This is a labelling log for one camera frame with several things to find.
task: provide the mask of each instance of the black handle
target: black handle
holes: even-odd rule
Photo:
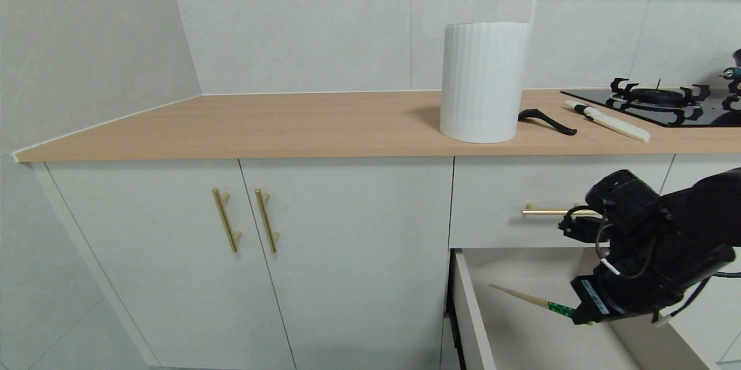
[[[577,133],[577,131],[574,130],[573,128],[569,128],[569,127],[566,127],[566,125],[555,122],[551,117],[547,116],[542,111],[540,111],[540,109],[537,109],[537,108],[523,109],[519,113],[517,120],[522,121],[523,119],[526,119],[526,118],[542,119],[543,121],[551,125],[551,127],[555,128],[556,131],[558,131],[561,134],[574,135]]]

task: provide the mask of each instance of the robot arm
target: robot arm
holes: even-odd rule
[[[586,201],[589,209],[603,214],[601,219],[575,219],[570,211],[559,224],[565,236],[595,243],[600,257],[592,274],[571,281],[581,300],[572,316],[577,325],[657,316],[680,302],[688,288],[707,283],[733,262],[733,247],[741,246],[741,167],[664,196],[630,171],[619,170],[593,186]],[[606,240],[608,255],[600,251]]]

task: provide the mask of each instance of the green tape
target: green tape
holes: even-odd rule
[[[550,309],[553,312],[556,312],[556,314],[564,315],[564,317],[569,317],[569,318],[571,318],[571,316],[574,315],[574,312],[576,311],[576,309],[574,309],[573,307],[568,307],[568,306],[564,306],[559,303],[553,303],[553,302],[548,302],[548,309]]]

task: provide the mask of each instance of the wooden stick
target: wooden stick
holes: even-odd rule
[[[511,294],[512,296],[522,299],[523,301],[530,302],[533,305],[544,307],[545,309],[548,309],[548,311],[556,312],[556,314],[559,314],[559,315],[564,315],[564,317],[571,318],[571,315],[574,314],[574,309],[572,307],[564,306],[556,302],[549,302],[540,297],[530,296],[522,292],[513,291],[512,289],[503,288],[502,286],[499,286],[499,285],[493,285],[492,283],[489,283],[489,286],[491,286],[492,288],[498,289],[502,292],[505,292],[506,294]]]

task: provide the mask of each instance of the label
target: label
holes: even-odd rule
[[[607,307],[604,305],[604,302],[601,301],[600,296],[597,295],[597,292],[595,291],[595,288],[592,287],[592,284],[588,280],[582,280],[582,285],[587,290],[587,293],[589,293],[589,296],[592,298],[592,300],[595,302],[597,308],[600,309],[600,312],[602,312],[603,315],[609,315],[610,310],[607,309]]]

